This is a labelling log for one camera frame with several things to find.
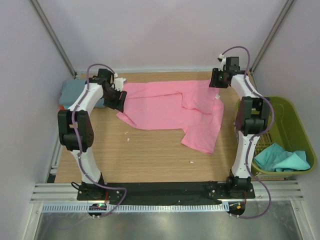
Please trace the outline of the pink t shirt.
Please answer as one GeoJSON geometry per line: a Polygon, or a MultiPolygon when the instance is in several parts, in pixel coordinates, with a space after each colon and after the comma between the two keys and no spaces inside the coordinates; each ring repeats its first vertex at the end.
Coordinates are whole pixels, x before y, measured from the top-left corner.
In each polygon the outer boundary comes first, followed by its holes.
{"type": "Polygon", "coordinates": [[[139,130],[184,132],[181,144],[212,154],[222,126],[224,104],[209,80],[127,83],[124,111],[116,116],[139,130]]]}

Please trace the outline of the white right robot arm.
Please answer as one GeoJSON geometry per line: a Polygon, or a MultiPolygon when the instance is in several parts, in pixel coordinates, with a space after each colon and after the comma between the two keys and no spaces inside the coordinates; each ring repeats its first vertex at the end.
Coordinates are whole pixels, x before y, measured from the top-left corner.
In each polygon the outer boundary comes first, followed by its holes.
{"type": "Polygon", "coordinates": [[[232,87],[240,100],[235,118],[238,147],[234,164],[224,183],[214,182],[212,199],[254,198],[252,161],[259,134],[268,127],[270,106],[250,83],[245,71],[240,70],[239,57],[218,57],[220,65],[212,70],[211,88],[232,87]]]}

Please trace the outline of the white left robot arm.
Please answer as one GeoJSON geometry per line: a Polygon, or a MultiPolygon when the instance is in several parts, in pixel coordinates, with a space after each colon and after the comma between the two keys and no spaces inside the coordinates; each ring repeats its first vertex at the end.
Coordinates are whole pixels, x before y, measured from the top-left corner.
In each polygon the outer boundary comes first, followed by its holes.
{"type": "Polygon", "coordinates": [[[105,107],[122,113],[127,96],[123,90],[126,80],[117,77],[105,64],[99,67],[97,75],[86,78],[84,89],[75,102],[57,114],[59,141],[74,156],[81,172],[78,193],[95,200],[105,196],[107,187],[92,150],[95,136],[90,115],[99,100],[103,100],[105,107]]]}

